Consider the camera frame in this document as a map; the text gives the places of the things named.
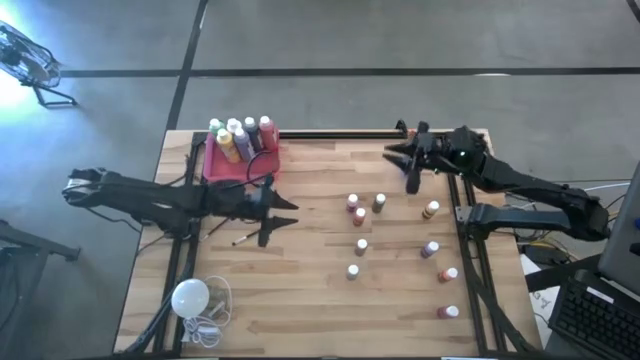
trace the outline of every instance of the gray floor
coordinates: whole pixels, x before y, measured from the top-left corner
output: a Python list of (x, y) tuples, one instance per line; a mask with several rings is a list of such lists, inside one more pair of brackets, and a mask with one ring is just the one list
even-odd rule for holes
[[(180, 69), (198, 0), (0, 1), (5, 20), (73, 70)], [(640, 66), (624, 0), (211, 0), (194, 68)], [(45, 110), (0, 74), (0, 218), (81, 246), (51, 258), (21, 358), (108, 354), (137, 235), (72, 208), (73, 168), (151, 179), (177, 78), (64, 79)], [(488, 128), (515, 168), (573, 186), (628, 179), (640, 160), (639, 76), (191, 79), (178, 129), (270, 114), (282, 128)], [(597, 190), (605, 202), (624, 188)], [(577, 255), (598, 245), (566, 240)]]

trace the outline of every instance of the wooden surface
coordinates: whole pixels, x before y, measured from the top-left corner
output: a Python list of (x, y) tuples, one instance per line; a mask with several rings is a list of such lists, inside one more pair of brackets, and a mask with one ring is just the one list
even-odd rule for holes
[[(157, 182), (183, 173), (191, 136), (190, 131), (167, 133)], [(282, 141), (277, 190), (300, 210), (276, 213), (300, 221), (275, 231), (267, 248), (255, 241), (232, 247), (233, 240), (257, 226), (239, 221), (225, 224), (201, 243), (195, 277), (220, 275), (229, 281), (233, 317), (215, 349), (189, 344), (183, 356), (477, 355), (463, 274), (446, 284), (436, 278), (448, 267), (462, 271), (446, 176), (424, 171), (419, 194), (405, 195), (402, 174), (381, 157), (384, 145), (393, 142)], [(369, 210), (380, 192), (387, 195), (383, 211), (368, 211), (364, 225), (354, 227), (345, 211), (347, 195), (357, 193)], [(501, 195), (482, 192), (477, 198), (504, 202)], [(438, 200), (441, 209), (425, 221), (420, 212), (431, 200)], [(203, 233), (219, 221), (206, 219)], [(146, 229), (140, 245), (159, 234)], [(353, 252), (360, 238), (370, 244), (364, 257)], [(424, 260), (420, 248), (429, 240), (438, 241), (441, 250)], [(539, 346), (513, 239), (495, 235), (488, 240), (488, 251), (501, 306)], [(157, 310), (169, 253), (170, 241), (164, 240), (136, 260), (116, 350), (131, 344)], [(345, 277), (350, 264), (360, 267), (355, 281)], [(460, 308), (460, 317), (438, 319), (436, 309), (450, 304)], [(491, 338), (488, 320), (485, 328)], [(172, 336), (168, 334), (167, 348)]]

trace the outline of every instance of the paint bottle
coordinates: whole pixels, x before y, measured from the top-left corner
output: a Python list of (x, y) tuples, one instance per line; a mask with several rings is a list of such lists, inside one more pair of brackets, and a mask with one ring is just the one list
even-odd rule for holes
[(438, 209), (440, 209), (440, 203), (433, 200), (422, 210), (422, 217), (429, 220), (438, 212)]
[(420, 250), (420, 255), (422, 255), (423, 258), (428, 259), (431, 255), (435, 254), (438, 249), (440, 249), (440, 244), (435, 241), (429, 241), (429, 243)]
[(260, 118), (260, 136), (262, 137), (262, 144), (267, 150), (278, 150), (278, 135), (276, 133), (276, 126), (268, 116)]
[(355, 249), (356, 255), (357, 256), (364, 255), (364, 252), (367, 251), (368, 246), (369, 246), (369, 243), (367, 243), (367, 240), (365, 239), (358, 240), (358, 242), (356, 243), (356, 249)]
[(216, 136), (218, 136), (218, 130), (220, 129), (224, 129), (224, 124), (222, 123), (222, 121), (216, 118), (213, 118), (209, 121), (209, 132), (211, 133), (211, 135), (213, 135), (214, 139)]
[(448, 268), (447, 270), (443, 270), (438, 274), (438, 280), (441, 283), (445, 283), (451, 281), (458, 277), (458, 269), (456, 268)]
[(347, 268), (347, 280), (355, 280), (358, 277), (359, 272), (360, 269), (358, 268), (358, 265), (349, 265), (349, 267)]
[(236, 130), (242, 128), (242, 123), (238, 121), (236, 118), (231, 118), (227, 120), (227, 131), (229, 134), (235, 134)]
[(387, 197), (384, 194), (376, 195), (375, 200), (373, 200), (373, 205), (371, 205), (371, 211), (378, 214), (382, 211), (382, 207), (384, 206), (384, 202), (387, 201)]
[(233, 164), (240, 162), (240, 154), (238, 154), (238, 149), (236, 149), (236, 145), (233, 143), (233, 136), (227, 130), (218, 130), (216, 143), (218, 143), (220, 150), (222, 150), (224, 156), (226, 156), (227, 161)]
[(236, 130), (233, 141), (236, 143), (236, 147), (238, 148), (238, 152), (240, 153), (240, 157), (244, 161), (251, 161), (256, 153), (253, 151), (253, 146), (251, 146), (251, 140), (249, 140), (249, 135), (247, 135), (242, 128)]
[(356, 211), (357, 207), (358, 207), (358, 195), (356, 194), (349, 195), (349, 197), (347, 198), (347, 211), (354, 212)]
[(367, 211), (363, 208), (358, 208), (353, 216), (353, 225), (362, 226), (364, 223), (364, 217), (367, 215)]
[(256, 120), (254, 118), (247, 117), (246, 119), (244, 119), (244, 131), (249, 134), (249, 139), (251, 140), (253, 151), (262, 151), (263, 146), (262, 138), (260, 138), (260, 129), (258, 129), (258, 124), (256, 124)]
[(460, 310), (458, 310), (457, 306), (443, 306), (438, 308), (438, 317), (440, 319), (453, 319), (457, 318), (460, 315)]

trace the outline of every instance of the light bulb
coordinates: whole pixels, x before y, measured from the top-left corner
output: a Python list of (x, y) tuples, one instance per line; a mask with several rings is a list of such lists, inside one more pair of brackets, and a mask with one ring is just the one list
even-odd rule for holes
[(209, 288), (199, 279), (188, 279), (176, 286), (171, 295), (171, 308), (185, 319), (200, 315), (209, 304)]

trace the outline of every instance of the keyboard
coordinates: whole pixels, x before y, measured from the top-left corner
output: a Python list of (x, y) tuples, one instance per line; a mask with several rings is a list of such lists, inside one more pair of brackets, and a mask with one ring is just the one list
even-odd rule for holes
[(640, 303), (585, 270), (560, 287), (549, 327), (604, 359), (640, 360)]

